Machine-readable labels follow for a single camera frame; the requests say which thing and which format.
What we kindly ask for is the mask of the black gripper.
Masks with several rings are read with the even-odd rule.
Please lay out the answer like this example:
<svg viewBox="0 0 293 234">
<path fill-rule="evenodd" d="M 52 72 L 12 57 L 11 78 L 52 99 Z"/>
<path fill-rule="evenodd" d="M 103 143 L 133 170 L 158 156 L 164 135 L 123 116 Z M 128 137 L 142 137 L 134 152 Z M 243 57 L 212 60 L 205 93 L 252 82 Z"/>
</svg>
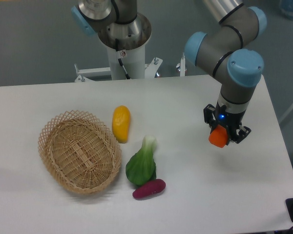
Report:
<svg viewBox="0 0 293 234">
<path fill-rule="evenodd" d="M 223 126 L 228 134 L 226 145 L 231 142 L 239 144 L 250 133 L 251 129 L 242 125 L 242 119 L 248 107 L 248 102 L 234 104 L 227 100 L 218 100 L 216 108 L 208 104 L 203 109 L 204 122 L 213 131 L 217 125 Z"/>
</svg>

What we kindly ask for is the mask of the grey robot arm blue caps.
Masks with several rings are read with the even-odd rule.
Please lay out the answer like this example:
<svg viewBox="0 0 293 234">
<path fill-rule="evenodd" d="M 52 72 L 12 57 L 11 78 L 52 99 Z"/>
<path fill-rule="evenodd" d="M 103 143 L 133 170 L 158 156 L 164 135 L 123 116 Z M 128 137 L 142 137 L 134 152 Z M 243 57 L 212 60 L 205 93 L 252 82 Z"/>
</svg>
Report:
<svg viewBox="0 0 293 234">
<path fill-rule="evenodd" d="M 205 5 L 220 25 L 209 36 L 194 33 L 186 42 L 185 58 L 221 83 L 217 104 L 204 108 L 209 141 L 217 147 L 240 143 L 251 132 L 242 125 L 264 69 L 262 57 L 246 49 L 267 26 L 264 12 L 241 0 L 207 0 Z M 134 0 L 81 0 L 71 13 L 87 34 L 97 34 L 108 52 L 113 79 L 145 78 L 145 46 L 151 37 L 149 20 Z"/>
</svg>

